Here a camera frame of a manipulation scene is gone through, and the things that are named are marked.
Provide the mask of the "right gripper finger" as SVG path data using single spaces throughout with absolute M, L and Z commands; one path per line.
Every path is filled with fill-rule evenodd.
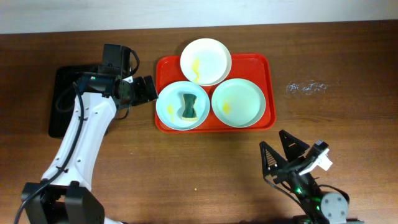
M 292 162 L 304 155 L 304 152 L 310 147 L 308 144 L 297 139 L 285 130 L 279 131 L 279 137 L 285 152 L 286 159 L 289 162 Z
M 260 142 L 259 147 L 263 177 L 275 176 L 279 169 L 283 169 L 287 165 L 287 161 L 265 141 Z

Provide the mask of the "light blue plate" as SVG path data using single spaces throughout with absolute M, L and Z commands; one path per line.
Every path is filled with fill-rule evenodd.
M 184 95 L 194 95 L 193 109 L 195 120 L 184 120 L 183 111 L 186 108 Z M 210 99 L 206 91 L 199 85 L 188 81 L 179 81 L 167 85 L 156 101 L 156 114 L 168 128 L 177 131 L 188 131 L 201 125 L 210 112 Z

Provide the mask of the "green yellow sponge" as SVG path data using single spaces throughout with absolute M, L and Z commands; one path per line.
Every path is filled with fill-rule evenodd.
M 194 108 L 197 96 L 186 93 L 183 94 L 183 104 L 184 104 L 184 109 L 182 113 L 182 120 L 184 121 L 196 121 L 198 119 L 197 112 Z

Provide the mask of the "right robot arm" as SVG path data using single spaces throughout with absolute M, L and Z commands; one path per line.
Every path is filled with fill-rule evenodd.
M 348 218 L 349 195 L 334 186 L 317 184 L 311 175 L 316 167 L 328 171 L 332 161 L 329 145 L 319 140 L 312 146 L 285 130 L 279 131 L 285 153 L 281 156 L 268 143 L 259 143 L 262 176 L 272 188 L 292 199 L 304 212 L 294 216 L 293 223 L 362 223 Z

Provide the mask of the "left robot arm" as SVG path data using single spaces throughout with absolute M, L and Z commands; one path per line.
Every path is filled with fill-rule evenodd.
M 30 223 L 113 223 L 92 194 L 92 179 L 106 130 L 120 109 L 157 99 L 151 76 L 85 72 L 73 82 L 72 117 L 61 146 L 39 183 L 28 182 L 14 218 Z

